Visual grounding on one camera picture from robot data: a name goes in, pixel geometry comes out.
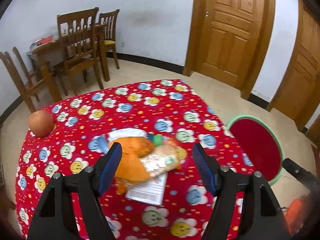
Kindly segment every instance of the red tablecloth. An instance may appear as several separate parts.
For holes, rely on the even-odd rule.
[[[116,195],[114,185],[100,198],[109,225],[120,240],[201,238],[214,198],[206,192],[192,159],[194,143],[200,142],[221,165],[241,173],[253,171],[232,134],[182,80],[128,84],[68,98],[44,109],[52,113],[56,128],[46,138],[28,131],[17,170],[17,212],[24,236],[53,173],[67,176],[94,165],[103,155],[96,136],[108,137],[113,130],[132,127],[176,137],[181,151],[188,153],[181,161],[182,169],[168,174],[163,205],[127,200],[124,195]],[[237,196],[229,239],[236,236],[241,197]],[[79,234],[88,238],[76,195],[73,201]]]

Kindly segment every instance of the baseboard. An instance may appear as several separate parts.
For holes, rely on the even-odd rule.
[[[263,100],[262,98],[260,97],[257,97],[256,95],[254,94],[250,94],[249,95],[249,98],[248,98],[248,101],[257,105],[257,106],[260,106],[261,108],[263,109],[267,109],[268,105],[269,105],[269,102],[266,101],[266,100]]]
[[[9,107],[1,114],[0,116],[0,125],[3,124],[5,119],[8,118],[8,116],[23,102],[22,97],[19,96],[14,102],[9,105]]]
[[[107,52],[106,54],[107,54],[107,57],[113,58],[112,52]],[[183,73],[183,66],[179,66],[173,63],[169,63],[169,62],[165,62],[165,61],[161,61],[153,58],[140,57],[140,56],[129,55],[124,53],[117,53],[117,57],[118,59],[141,63],[141,64],[153,66],[153,67],[158,67],[158,68],[162,68],[162,69],[169,70],[179,74]]]

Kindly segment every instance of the white wall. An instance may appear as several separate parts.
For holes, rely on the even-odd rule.
[[[30,69],[25,53],[33,41],[51,35],[58,14],[97,6],[98,14],[120,9],[117,52],[183,66],[192,5],[193,0],[13,0],[0,20],[0,51],[12,54],[12,47],[16,46]],[[0,115],[18,96],[0,61]]]
[[[252,93],[270,102],[289,64],[298,28],[298,0],[276,0],[271,39]]]

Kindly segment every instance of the door frame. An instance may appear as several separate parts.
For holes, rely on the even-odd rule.
[[[192,18],[189,34],[189,43],[187,50],[186,63],[183,68],[183,74],[190,76],[195,71],[198,48],[201,39],[201,27],[204,22],[206,0],[194,0],[192,9]],[[266,56],[275,16],[276,0],[265,0],[263,8],[262,24],[260,28],[257,48],[253,55],[248,73],[241,87],[241,97],[248,99],[252,88],[257,80],[264,58]]]
[[[296,36],[296,41],[295,41],[295,44],[293,47],[292,55],[291,55],[287,70],[286,70],[284,77],[281,81],[281,84],[278,87],[275,96],[273,97],[270,104],[268,105],[268,107],[266,109],[267,111],[271,111],[271,109],[274,108],[276,100],[279,98],[281,91],[284,89],[285,85],[289,81],[290,75],[293,71],[293,68],[290,66],[297,59],[298,52],[299,52],[299,46],[301,43],[302,32],[303,32],[303,10],[305,9],[312,16],[310,11],[307,8],[304,8],[305,5],[303,3],[303,0],[298,0],[298,3],[299,3],[298,29],[297,29],[297,36]],[[294,120],[296,123],[297,129],[299,131],[303,130],[304,126],[307,124],[307,122],[309,121],[309,119],[313,115],[314,111],[318,107],[319,102],[320,102],[320,81],[318,81],[316,83],[316,85],[315,85],[310,97],[308,98],[306,104],[299,112],[297,118],[295,118],[295,120]]]

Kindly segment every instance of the wooden door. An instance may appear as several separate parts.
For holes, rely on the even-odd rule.
[[[241,88],[257,47],[264,0],[206,0],[196,71]]]
[[[301,11],[302,26],[298,26],[292,59],[270,103],[271,107],[294,120],[299,130],[307,123],[320,100],[319,96],[318,99],[314,97],[320,85],[320,26],[305,8]]]

